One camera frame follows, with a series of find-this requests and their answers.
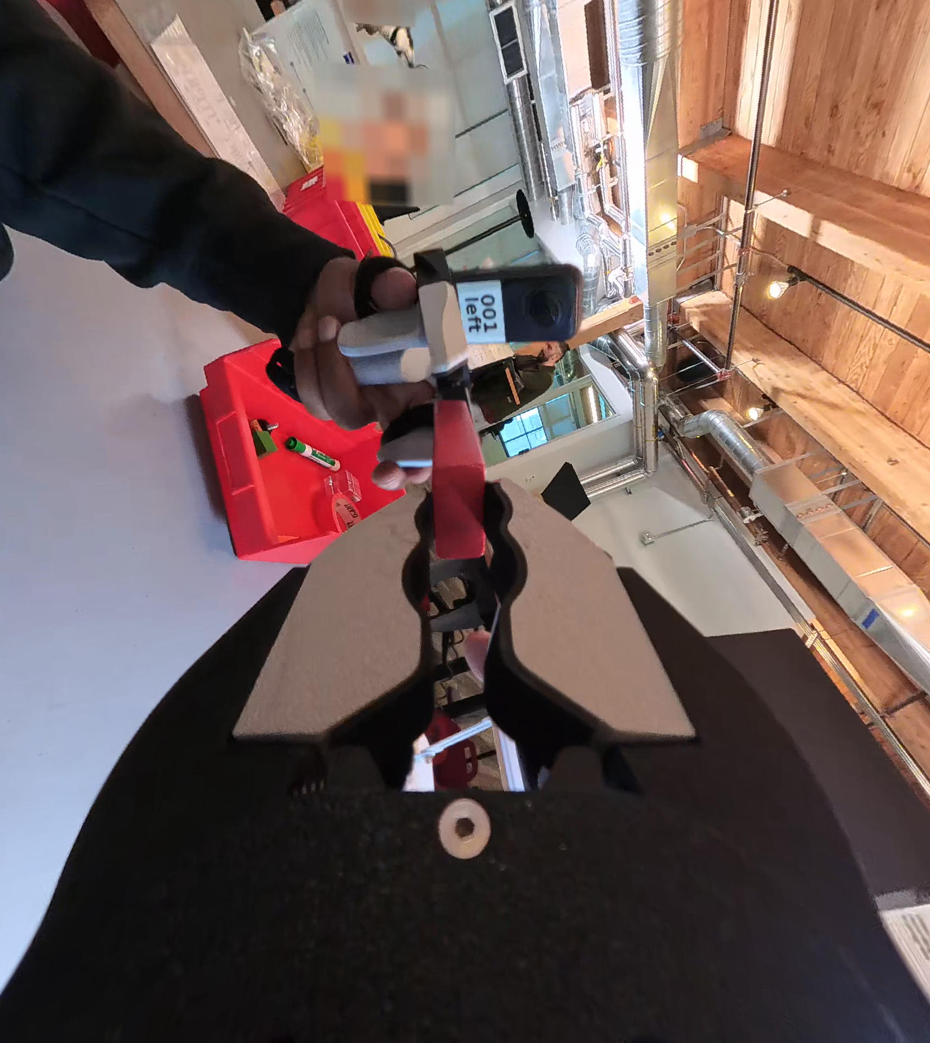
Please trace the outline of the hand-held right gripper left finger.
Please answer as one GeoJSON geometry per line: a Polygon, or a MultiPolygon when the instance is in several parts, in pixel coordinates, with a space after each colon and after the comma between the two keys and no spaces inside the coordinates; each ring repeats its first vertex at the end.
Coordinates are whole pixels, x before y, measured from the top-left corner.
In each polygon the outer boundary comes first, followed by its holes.
{"type": "Polygon", "coordinates": [[[422,492],[406,493],[311,563],[236,739],[362,748],[386,786],[403,785],[433,711],[423,503],[422,492]]]}

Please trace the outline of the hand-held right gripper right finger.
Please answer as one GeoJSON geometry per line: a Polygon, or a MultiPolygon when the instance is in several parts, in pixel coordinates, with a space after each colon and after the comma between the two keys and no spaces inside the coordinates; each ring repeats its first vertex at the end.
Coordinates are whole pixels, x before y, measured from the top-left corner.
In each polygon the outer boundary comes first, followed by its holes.
{"type": "Polygon", "coordinates": [[[486,705],[531,787],[639,787],[695,751],[695,726],[639,611],[641,581],[511,481],[484,496],[498,601],[486,705]]]}

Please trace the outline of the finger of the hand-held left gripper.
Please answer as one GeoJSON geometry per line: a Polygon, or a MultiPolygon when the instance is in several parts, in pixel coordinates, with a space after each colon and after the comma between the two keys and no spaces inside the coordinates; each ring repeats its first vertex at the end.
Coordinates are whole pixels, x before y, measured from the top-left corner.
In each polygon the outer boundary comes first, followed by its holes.
{"type": "Polygon", "coordinates": [[[469,344],[452,282],[429,282],[418,289],[422,331],[429,343],[423,380],[438,398],[470,403],[469,344]]]}

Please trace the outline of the red storage bin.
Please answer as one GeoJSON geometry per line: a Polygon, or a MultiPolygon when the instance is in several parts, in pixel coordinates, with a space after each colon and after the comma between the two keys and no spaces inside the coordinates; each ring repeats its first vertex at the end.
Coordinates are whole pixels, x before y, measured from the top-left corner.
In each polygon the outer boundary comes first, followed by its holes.
{"type": "Polygon", "coordinates": [[[282,211],[302,228],[349,250],[359,260],[380,254],[364,224],[357,202],[332,194],[322,166],[289,184],[282,211]]]}
{"type": "Polygon", "coordinates": [[[327,453],[354,474],[363,490],[357,503],[363,519],[402,498],[403,490],[381,489],[371,480],[378,465],[377,425],[346,431],[316,419],[273,383],[267,367],[278,347],[270,338],[212,361],[200,401],[236,555],[301,567],[341,533],[324,490],[329,471],[286,450],[288,437],[327,453]],[[253,418],[276,425],[277,453],[256,458],[253,418]]]}

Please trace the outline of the red plastic block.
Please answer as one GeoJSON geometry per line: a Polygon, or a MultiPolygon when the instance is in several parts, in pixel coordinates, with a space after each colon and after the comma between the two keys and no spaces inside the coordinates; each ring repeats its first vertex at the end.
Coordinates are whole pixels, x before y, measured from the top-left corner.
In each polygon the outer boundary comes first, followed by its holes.
{"type": "Polygon", "coordinates": [[[444,560],[484,555],[486,469],[467,401],[438,398],[433,411],[432,539],[444,560]]]}

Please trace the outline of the person's left forearm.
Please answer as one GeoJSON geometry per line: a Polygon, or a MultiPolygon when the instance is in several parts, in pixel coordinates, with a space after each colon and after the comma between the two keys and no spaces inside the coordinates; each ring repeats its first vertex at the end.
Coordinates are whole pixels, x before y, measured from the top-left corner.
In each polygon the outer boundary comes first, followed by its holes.
{"type": "Polygon", "coordinates": [[[36,2],[0,2],[0,227],[289,341],[351,256],[188,145],[36,2]]]}

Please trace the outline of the person's left hand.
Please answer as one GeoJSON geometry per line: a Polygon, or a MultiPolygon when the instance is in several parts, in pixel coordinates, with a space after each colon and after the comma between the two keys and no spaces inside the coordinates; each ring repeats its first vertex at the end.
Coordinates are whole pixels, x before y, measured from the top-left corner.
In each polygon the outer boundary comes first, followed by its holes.
{"type": "MultiPolygon", "coordinates": [[[[305,312],[290,343],[294,355],[297,391],[305,409],[315,417],[356,430],[367,425],[386,428],[406,411],[433,398],[429,383],[361,387],[354,371],[338,347],[345,322],[354,321],[354,277],[359,262],[338,257],[325,265],[317,280],[305,312]]],[[[401,268],[381,272],[372,285],[371,298],[380,310],[403,310],[417,302],[414,275],[401,268]]],[[[403,468],[383,462],[372,474],[373,483],[387,490],[426,485],[431,467],[403,468]]]]}

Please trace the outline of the black floor lamp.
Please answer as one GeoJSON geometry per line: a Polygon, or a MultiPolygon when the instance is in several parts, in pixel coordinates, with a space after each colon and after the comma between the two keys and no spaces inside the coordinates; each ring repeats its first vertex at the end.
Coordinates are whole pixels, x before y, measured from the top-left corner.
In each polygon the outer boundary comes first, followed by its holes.
{"type": "Polygon", "coordinates": [[[547,256],[536,238],[523,190],[501,192],[448,216],[436,208],[390,220],[371,254],[412,265],[416,250],[442,248],[452,272],[535,265],[547,256]]]}

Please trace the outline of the black board book stand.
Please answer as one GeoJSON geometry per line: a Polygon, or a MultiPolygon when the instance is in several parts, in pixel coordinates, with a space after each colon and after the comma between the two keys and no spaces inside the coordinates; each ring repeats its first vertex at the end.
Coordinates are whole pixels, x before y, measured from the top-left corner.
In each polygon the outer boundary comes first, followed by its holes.
{"type": "Polygon", "coordinates": [[[549,484],[540,492],[539,498],[550,510],[571,523],[591,505],[584,484],[576,472],[576,466],[570,462],[562,464],[552,477],[549,484]]]}
{"type": "Polygon", "coordinates": [[[930,809],[792,630],[713,636],[796,743],[876,896],[930,888],[930,809]]]}

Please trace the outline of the red floor basket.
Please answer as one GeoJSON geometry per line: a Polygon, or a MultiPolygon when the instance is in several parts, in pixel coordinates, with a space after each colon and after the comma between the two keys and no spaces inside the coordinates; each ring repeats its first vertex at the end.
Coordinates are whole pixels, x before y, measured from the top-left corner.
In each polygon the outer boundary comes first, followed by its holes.
{"type": "MultiPolygon", "coordinates": [[[[423,735],[429,748],[462,733],[462,728],[441,709],[433,712],[423,735]]],[[[434,790],[469,789],[479,773],[480,759],[475,741],[457,739],[441,749],[429,762],[434,790]]]]}

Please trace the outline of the green marker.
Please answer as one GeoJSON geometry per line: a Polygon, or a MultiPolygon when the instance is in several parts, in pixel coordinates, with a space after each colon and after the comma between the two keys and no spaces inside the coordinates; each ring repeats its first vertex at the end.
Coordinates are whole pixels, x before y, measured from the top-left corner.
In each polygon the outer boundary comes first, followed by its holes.
{"type": "Polygon", "coordinates": [[[339,460],[331,457],[327,453],[324,453],[321,450],[312,447],[299,438],[288,437],[285,440],[284,446],[290,453],[307,461],[315,463],[329,472],[339,472],[342,468],[342,464],[339,460]]]}

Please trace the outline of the clear plastic bag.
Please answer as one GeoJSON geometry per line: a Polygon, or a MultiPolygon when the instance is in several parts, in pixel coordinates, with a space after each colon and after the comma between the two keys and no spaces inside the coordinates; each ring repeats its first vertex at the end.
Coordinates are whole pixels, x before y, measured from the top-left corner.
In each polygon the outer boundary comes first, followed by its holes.
{"type": "Polygon", "coordinates": [[[293,2],[252,32],[242,32],[242,74],[305,172],[323,164],[317,119],[322,86],[336,67],[356,58],[354,31],[340,2],[293,2]]]}

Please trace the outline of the white paper sheet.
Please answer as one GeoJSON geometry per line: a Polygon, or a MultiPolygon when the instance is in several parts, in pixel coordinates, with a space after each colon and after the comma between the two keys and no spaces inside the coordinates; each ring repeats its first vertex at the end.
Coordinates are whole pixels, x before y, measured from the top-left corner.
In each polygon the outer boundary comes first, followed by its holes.
{"type": "Polygon", "coordinates": [[[209,63],[185,29],[183,20],[173,16],[150,43],[160,66],[174,86],[186,110],[219,159],[250,174],[264,187],[272,181],[250,137],[212,74],[209,63]]]}

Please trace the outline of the grey side table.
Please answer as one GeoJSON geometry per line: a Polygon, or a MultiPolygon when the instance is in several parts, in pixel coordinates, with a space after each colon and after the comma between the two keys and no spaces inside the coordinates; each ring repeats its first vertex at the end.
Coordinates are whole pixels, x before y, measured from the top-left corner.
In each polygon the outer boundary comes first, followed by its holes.
{"type": "Polygon", "coordinates": [[[174,86],[151,50],[151,41],[178,15],[193,42],[209,63],[237,118],[250,137],[272,181],[264,187],[282,209],[285,190],[303,172],[296,153],[282,140],[271,124],[253,84],[243,76],[238,60],[238,44],[243,30],[263,25],[254,2],[228,1],[88,1],[85,8],[107,37],[128,77],[149,100],[160,116],[201,153],[217,157],[183,105],[174,86]]]}

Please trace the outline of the silver ventilation duct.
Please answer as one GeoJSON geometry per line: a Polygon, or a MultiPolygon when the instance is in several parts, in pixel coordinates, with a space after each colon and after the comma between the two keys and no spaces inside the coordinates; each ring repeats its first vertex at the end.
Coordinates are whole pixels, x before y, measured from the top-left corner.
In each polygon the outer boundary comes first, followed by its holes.
{"type": "Polygon", "coordinates": [[[538,237],[580,266],[586,310],[613,294],[643,306],[644,351],[667,359],[677,293],[678,102],[683,2],[595,2],[609,84],[569,91],[557,2],[516,2],[539,127],[538,237]]]}

